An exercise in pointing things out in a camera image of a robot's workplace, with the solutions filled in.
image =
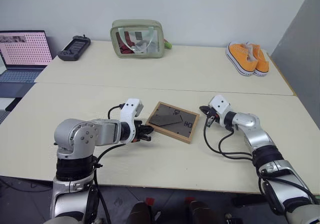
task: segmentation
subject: laptop screen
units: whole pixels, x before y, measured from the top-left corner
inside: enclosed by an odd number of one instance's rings
[[[0,31],[0,54],[7,69],[44,68],[52,61],[44,30]]]

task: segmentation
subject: white table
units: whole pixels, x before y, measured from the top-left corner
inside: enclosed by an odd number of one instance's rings
[[[37,83],[292,95],[268,55],[266,77],[240,75],[222,47],[177,46],[162,58],[118,58],[111,42],[92,41],[78,61],[56,57]]]
[[[52,180],[56,173],[54,131],[64,119],[107,118],[110,107],[139,98],[144,104],[139,119],[146,121],[158,101],[196,113],[216,92],[177,91],[37,83],[0,125],[0,175]],[[254,113],[283,156],[307,183],[320,193],[320,131],[296,96],[220,93],[234,111]],[[120,112],[114,110],[113,118]],[[229,160],[210,151],[203,138],[205,116],[200,115],[191,144],[154,132],[152,142],[130,143],[101,159],[98,179],[105,185],[126,185],[193,190],[258,192],[253,165]],[[228,132],[213,124],[207,131],[215,146]],[[225,140],[226,151],[248,151],[240,133]],[[98,156],[107,146],[95,149]]]

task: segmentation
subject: orange sneaker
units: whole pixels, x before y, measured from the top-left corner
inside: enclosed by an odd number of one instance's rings
[[[269,62],[266,61],[264,53],[260,49],[260,45],[256,45],[250,42],[247,42],[246,45],[253,48],[253,56],[258,60],[258,64],[256,65],[253,74],[258,77],[266,76],[269,72]]]
[[[252,46],[232,41],[225,49],[225,54],[241,75],[251,76],[254,73],[258,61],[253,56]]]

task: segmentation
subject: robotic arm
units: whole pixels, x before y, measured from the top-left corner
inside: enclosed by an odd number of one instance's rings
[[[256,115],[233,112],[222,95],[216,95],[200,109],[208,117],[208,127],[216,121],[227,130],[235,128],[243,133],[257,175],[263,180],[264,196],[275,214],[285,215],[290,224],[320,222],[317,199],[261,128]]]
[[[151,126],[134,120],[143,109],[139,99],[123,104],[120,120],[94,119],[83,121],[66,119],[54,132],[57,149],[56,176],[48,223],[92,223],[97,217],[98,189],[94,170],[101,165],[93,156],[95,146],[127,144],[142,140],[153,131]]]

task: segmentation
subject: wooden picture frame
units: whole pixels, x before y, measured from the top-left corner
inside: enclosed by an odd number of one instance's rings
[[[189,137],[186,137],[184,135],[180,135],[176,132],[173,132],[173,131],[170,131],[170,130],[167,130],[167,129],[164,129],[162,128],[161,126],[158,126],[158,125],[154,125],[152,123],[150,123],[150,119],[151,117],[154,116],[155,112],[157,111],[157,109],[159,108],[160,105],[164,105],[166,107],[170,107],[170,108],[173,108],[175,110],[179,110],[181,112],[184,112],[184,113],[188,113],[188,114],[191,114],[191,115],[194,115],[195,116],[195,119],[194,119],[194,122],[193,122],[193,125],[192,125],[192,128],[191,128],[191,132],[190,132],[190,135]],[[177,139],[179,141],[182,141],[184,143],[188,143],[190,144],[191,143],[191,140],[192,140],[192,136],[195,132],[195,129],[196,129],[196,126],[197,126],[197,123],[198,123],[198,120],[199,120],[199,114],[198,113],[195,113],[195,112],[192,112],[192,111],[189,111],[189,110],[186,110],[186,109],[182,109],[180,107],[177,107],[177,106],[174,106],[174,105],[170,105],[170,104],[167,104],[167,103],[164,103],[162,101],[159,101],[158,104],[156,105],[156,107],[154,108],[153,112],[151,113],[151,115],[149,116],[148,120],[146,121],[146,125],[149,125],[151,127],[154,128],[154,130],[158,133],[161,133],[161,134],[164,134],[168,137],[171,137],[171,138],[174,138],[174,139]]]

